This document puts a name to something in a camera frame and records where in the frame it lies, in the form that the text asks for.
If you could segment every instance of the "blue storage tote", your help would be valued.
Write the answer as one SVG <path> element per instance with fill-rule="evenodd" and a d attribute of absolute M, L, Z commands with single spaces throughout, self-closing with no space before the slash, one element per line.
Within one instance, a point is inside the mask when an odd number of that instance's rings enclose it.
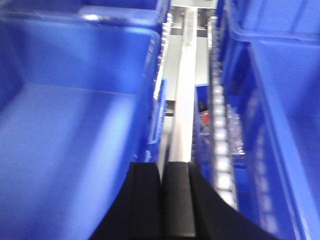
<path fill-rule="evenodd" d="M 86 240 L 143 162 L 160 36 L 0 19 L 0 239 Z"/>
<path fill-rule="evenodd" d="M 238 113 L 254 221 L 282 240 L 320 236 L 320 45 L 257 40 Z"/>
<path fill-rule="evenodd" d="M 219 0 L 218 6 L 224 1 L 239 29 L 320 34 L 320 0 Z"/>
<path fill-rule="evenodd" d="M 220 28 L 220 26 L 221 26 L 221 19 L 222 19 L 222 14 L 224 12 L 224 6 L 225 6 L 225 0 L 220 0 L 216 4 L 215 15 L 218 18 L 218 21 L 216 23 L 216 26 L 218 28 Z"/>
<path fill-rule="evenodd" d="M 161 34 L 170 0 L 12 0 L 0 7 L 11 14 L 42 19 L 74 17 L 98 24 L 148 28 Z"/>
<path fill-rule="evenodd" d="M 286 11 L 282 10 L 281 6 L 287 6 Z M 248 61 L 248 57 L 246 56 L 246 47 L 248 42 L 255 39 L 295 39 L 295 40 L 306 40 L 312 42 L 320 41 L 320 28 L 313 24 L 320 22 L 317 20 L 319 14 L 316 14 L 318 11 L 317 6 L 320 6 L 319 1 L 225 1 L 225 10 L 222 15 L 220 15 L 219 21 L 221 21 L 220 26 L 220 54 L 219 61 L 223 62 L 224 71 L 222 74 L 222 83 L 225 84 L 225 90 L 230 94 L 235 91 L 233 84 L 237 84 L 235 82 L 238 79 L 243 77 L 242 64 L 246 64 Z M 242 26 L 242 21 L 244 18 L 248 19 L 248 23 L 254 23 L 255 20 L 252 19 L 252 16 L 249 12 L 256 11 L 256 15 L 264 14 L 268 16 L 268 19 L 265 21 L 275 21 L 275 26 L 279 26 L 282 28 L 286 25 L 286 21 L 290 17 L 287 15 L 292 14 L 291 10 L 299 7 L 299 14 L 295 15 L 295 21 L 292 24 L 296 24 L 297 27 L 293 26 L 290 29 L 272 29 L 271 27 L 254 27 L 254 28 L 246 28 Z M 266 26 L 267 23 L 261 20 L 260 23 L 262 26 Z M 306 25 L 313 30 L 304 30 L 301 27 Z"/>

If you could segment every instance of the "metal frame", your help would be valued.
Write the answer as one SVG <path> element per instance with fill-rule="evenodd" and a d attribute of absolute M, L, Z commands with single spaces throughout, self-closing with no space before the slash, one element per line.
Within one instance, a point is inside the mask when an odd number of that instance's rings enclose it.
<path fill-rule="evenodd" d="M 227 106 L 224 96 L 224 87 L 220 83 L 220 77 L 222 74 L 221 63 L 218 61 L 219 56 L 219 29 L 216 28 L 217 17 L 210 17 L 207 24 L 207 43 L 208 43 L 208 61 L 209 61 L 209 88 L 210 88 L 210 97 L 209 103 L 211 106 L 210 117 L 211 121 L 211 141 L 214 146 L 211 149 L 211 175 L 212 175 L 212 186 L 218 192 L 220 197 L 225 200 L 231 207 L 235 210 L 238 209 L 237 201 L 237 191 L 235 186 L 235 173 L 234 167 L 232 164 L 232 156 L 230 154 L 230 131 L 229 131 L 229 121 L 227 114 Z M 216 126 L 214 121 L 217 115 L 225 118 L 225 126 Z M 219 131 L 224 129 L 227 132 L 225 139 L 219 139 Z M 218 160 L 228 160 L 228 167 L 226 169 L 217 169 Z M 222 181 L 223 178 L 225 181 L 230 181 L 230 185 L 222 187 L 219 186 L 219 181 Z"/>
<path fill-rule="evenodd" d="M 173 14 L 172 35 L 183 35 L 184 15 L 187 6 L 173 5 L 171 12 Z M 211 7 L 197 7 L 197 37 L 207 37 L 207 23 L 208 18 L 214 15 L 214 8 Z"/>
<path fill-rule="evenodd" d="M 165 68 L 165 62 L 166 62 L 167 53 L 168 53 L 169 36 L 171 33 L 172 22 L 173 22 L 173 16 L 171 13 L 168 13 L 166 23 L 162 24 L 161 54 L 158 57 L 158 59 L 159 59 L 158 73 L 157 73 L 157 76 L 155 79 L 155 87 L 154 87 L 154 93 L 153 93 L 153 98 L 156 101 L 159 100 L 159 92 L 160 92 L 160 88 L 161 88 L 161 82 L 162 82 L 162 78 L 164 76 L 164 68 Z"/>
<path fill-rule="evenodd" d="M 184 11 L 184 26 L 177 80 L 169 162 L 189 162 L 194 124 L 198 8 Z"/>

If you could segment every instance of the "aluminum rail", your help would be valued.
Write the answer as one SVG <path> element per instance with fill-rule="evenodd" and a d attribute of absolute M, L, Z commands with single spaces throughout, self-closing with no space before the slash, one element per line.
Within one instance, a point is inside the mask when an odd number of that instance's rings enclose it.
<path fill-rule="evenodd" d="M 192 156 L 198 9 L 184 12 L 181 57 L 176 88 L 169 162 L 190 162 Z"/>
<path fill-rule="evenodd" d="M 169 47 L 169 36 L 171 34 L 173 16 L 168 13 L 166 22 L 162 24 L 162 36 L 161 36 L 161 54 L 159 56 L 158 73 L 155 79 L 155 87 L 153 92 L 153 98 L 159 100 L 159 92 L 161 88 L 162 78 L 164 76 L 165 62 L 167 58 L 167 52 Z"/>
<path fill-rule="evenodd" d="M 224 87 L 220 83 L 221 63 L 218 61 L 220 52 L 219 30 L 216 28 L 217 17 L 210 17 L 207 24 L 207 44 L 209 62 L 210 88 L 210 131 L 211 141 L 211 184 L 220 197 L 235 210 L 238 209 L 235 187 L 235 173 L 230 153 L 229 110 L 224 96 Z"/>

